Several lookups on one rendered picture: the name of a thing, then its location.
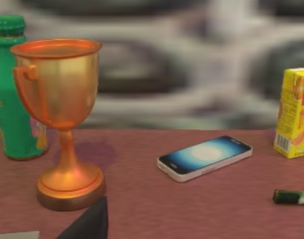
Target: trophy base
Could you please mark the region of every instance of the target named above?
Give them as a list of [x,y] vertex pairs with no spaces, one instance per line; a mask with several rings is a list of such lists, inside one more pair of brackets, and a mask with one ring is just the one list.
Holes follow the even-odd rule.
[[98,177],[88,187],[69,191],[54,191],[47,188],[41,179],[37,185],[37,199],[47,209],[54,211],[74,211],[88,207],[104,196],[106,185],[102,171],[98,168]]

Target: cell phone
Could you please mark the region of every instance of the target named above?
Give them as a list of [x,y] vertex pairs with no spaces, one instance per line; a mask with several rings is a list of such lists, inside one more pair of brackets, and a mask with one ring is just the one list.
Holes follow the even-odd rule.
[[252,155],[253,148],[230,136],[222,136],[169,153],[157,166],[177,182],[186,182]]

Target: trophy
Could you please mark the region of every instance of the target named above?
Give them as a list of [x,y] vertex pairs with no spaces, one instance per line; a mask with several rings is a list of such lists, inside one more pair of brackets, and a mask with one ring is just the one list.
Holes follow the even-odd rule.
[[38,201],[51,210],[87,207],[106,191],[101,169],[78,160],[73,135],[73,128],[86,119],[96,99],[101,47],[87,39],[54,38],[11,48],[23,104],[35,119],[59,133],[60,161],[37,184]]

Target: trophy rim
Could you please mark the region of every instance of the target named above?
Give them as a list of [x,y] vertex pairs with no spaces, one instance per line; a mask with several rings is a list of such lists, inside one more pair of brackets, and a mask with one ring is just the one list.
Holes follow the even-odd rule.
[[[59,54],[40,54],[33,53],[33,48],[44,48],[49,46],[58,45],[58,48],[63,45],[73,46],[81,49],[78,52],[72,53],[59,53]],[[102,48],[100,42],[84,39],[84,38],[49,38],[34,41],[27,41],[18,45],[13,46],[10,51],[16,56],[24,58],[38,58],[38,59],[64,59],[64,58],[75,58],[84,55],[90,55],[98,52]]]

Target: bottle neck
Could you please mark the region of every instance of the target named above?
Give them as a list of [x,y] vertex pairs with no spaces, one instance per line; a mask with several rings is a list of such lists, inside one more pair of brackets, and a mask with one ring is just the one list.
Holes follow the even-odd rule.
[[0,46],[11,47],[20,43],[27,41],[27,38],[24,35],[19,36],[2,36],[0,35]]

